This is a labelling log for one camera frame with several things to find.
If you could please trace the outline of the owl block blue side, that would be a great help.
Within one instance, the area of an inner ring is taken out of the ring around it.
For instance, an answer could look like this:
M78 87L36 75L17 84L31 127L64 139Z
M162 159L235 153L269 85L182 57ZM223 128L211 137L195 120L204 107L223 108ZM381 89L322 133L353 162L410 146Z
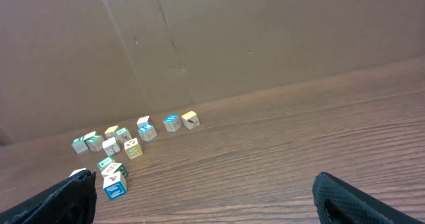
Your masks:
M74 170L74 171L73 171L73 172L69 175L69 177L72 177L72 176L74 176L74 175L84 174L84 173L86 173L86 171L87 171L87 169L86 169L86 168L76 169L76 170Z

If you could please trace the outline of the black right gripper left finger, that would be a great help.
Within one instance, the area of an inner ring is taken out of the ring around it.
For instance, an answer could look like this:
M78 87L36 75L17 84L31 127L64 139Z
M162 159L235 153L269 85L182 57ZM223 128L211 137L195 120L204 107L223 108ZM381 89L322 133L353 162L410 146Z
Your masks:
M96 212L96 172L87 169L1 213L3 224L91 224Z

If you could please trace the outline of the squirrel block blue side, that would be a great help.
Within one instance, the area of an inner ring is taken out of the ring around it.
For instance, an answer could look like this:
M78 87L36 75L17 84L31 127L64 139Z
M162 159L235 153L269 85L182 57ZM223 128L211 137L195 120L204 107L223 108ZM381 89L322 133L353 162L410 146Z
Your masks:
M128 192L127 181L122 172L117 171L104 178L103 190L110 200L125 195Z

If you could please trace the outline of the acorn block yellow sides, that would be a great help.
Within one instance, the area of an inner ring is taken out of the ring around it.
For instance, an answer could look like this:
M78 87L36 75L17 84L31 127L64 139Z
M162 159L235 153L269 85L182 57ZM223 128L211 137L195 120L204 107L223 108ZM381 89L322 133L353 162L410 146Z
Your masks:
M129 159L134 159L143 154L143 150L137 138L130 139L124 143L124 149Z

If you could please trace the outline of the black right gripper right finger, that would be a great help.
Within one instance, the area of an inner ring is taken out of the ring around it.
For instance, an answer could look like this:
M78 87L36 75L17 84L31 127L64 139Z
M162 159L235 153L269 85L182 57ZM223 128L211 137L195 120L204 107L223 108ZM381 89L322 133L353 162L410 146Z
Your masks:
M313 202L321 224L421 224L327 172L315 177Z

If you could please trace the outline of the green L block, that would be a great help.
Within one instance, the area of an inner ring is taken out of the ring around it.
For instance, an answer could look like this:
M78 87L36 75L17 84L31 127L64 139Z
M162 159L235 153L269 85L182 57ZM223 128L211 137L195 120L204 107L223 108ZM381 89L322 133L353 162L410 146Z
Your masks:
M97 163L97 167L100 171L103 171L109 164L115 162L113 156L108 156Z

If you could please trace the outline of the hedgehog block white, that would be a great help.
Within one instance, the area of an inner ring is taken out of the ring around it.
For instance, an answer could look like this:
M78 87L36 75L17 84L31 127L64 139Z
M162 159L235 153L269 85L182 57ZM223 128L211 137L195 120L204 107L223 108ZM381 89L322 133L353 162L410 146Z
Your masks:
M101 172L102 177L112 175L120 171L121 174L126 178L128 176L128 171L123 163L112 162L108 164Z

